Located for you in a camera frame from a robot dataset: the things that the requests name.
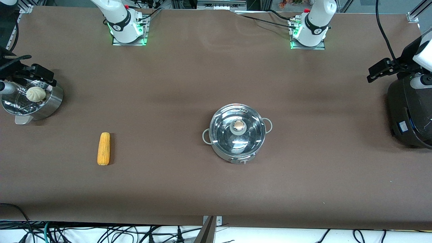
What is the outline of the white steamed bun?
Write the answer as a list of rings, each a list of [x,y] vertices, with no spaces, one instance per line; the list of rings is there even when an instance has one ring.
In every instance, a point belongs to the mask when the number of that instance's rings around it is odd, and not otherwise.
[[[35,86],[35,87],[31,87],[26,91],[26,98],[34,103],[38,103],[41,102],[45,99],[46,97],[46,92],[44,89]]]

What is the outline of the aluminium frame profile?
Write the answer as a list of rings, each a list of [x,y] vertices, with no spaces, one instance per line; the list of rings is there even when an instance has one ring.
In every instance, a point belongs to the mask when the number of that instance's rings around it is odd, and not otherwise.
[[[246,0],[196,0],[198,10],[246,11]]]

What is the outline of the small metal edge bracket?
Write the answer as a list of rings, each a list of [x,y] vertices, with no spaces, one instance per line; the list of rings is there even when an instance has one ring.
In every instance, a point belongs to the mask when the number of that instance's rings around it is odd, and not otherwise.
[[[203,225],[204,225],[205,222],[207,221],[207,218],[208,218],[208,217],[210,217],[210,216],[205,215],[205,216],[203,217],[203,222],[202,222]],[[215,216],[215,221],[216,221],[216,226],[222,226],[222,224],[223,224],[222,216]]]

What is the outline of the yellow corn cob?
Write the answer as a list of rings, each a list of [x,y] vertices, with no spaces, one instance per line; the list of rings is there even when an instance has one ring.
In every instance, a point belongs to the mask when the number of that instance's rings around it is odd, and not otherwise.
[[[97,164],[100,166],[106,166],[110,163],[110,151],[111,151],[111,136],[108,132],[103,132],[99,138]]]

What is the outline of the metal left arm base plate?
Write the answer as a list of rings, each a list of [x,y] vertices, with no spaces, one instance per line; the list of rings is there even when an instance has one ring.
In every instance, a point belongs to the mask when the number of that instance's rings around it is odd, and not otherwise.
[[[319,34],[315,34],[303,24],[303,19],[290,18],[288,25],[293,27],[290,29],[290,46],[291,49],[304,49],[304,50],[324,50],[324,39],[328,28],[317,29]]]

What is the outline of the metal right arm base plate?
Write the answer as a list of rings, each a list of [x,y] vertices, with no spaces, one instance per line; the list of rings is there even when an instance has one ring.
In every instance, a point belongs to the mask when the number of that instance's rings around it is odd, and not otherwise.
[[[150,29],[149,19],[142,20],[142,13],[136,12],[128,24],[121,27],[118,24],[108,24],[113,36],[113,46],[145,46]]]

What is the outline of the steel steamer pot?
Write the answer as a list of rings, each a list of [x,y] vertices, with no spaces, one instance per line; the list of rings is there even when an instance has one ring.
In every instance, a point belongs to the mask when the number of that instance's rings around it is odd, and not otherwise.
[[[25,79],[25,82],[24,85],[13,82],[18,88],[16,93],[0,95],[1,106],[7,113],[15,116],[17,125],[26,125],[32,120],[42,120],[49,117],[60,107],[63,101],[64,92],[59,84],[52,87],[38,80]],[[31,102],[26,98],[26,91],[35,86],[46,92],[45,99],[38,103]]]

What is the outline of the black rice cooker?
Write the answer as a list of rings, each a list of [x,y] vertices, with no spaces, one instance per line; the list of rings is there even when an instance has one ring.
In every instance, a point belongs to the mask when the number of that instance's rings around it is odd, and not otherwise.
[[[401,144],[432,150],[432,89],[413,89],[414,77],[395,80],[388,88],[390,128]]]

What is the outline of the aluminium diagonal frame post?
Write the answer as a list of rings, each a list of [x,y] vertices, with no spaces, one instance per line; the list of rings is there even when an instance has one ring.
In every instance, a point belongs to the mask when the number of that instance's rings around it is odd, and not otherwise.
[[[416,14],[419,17],[430,6],[432,6],[432,0],[421,0],[420,3],[410,12]]]

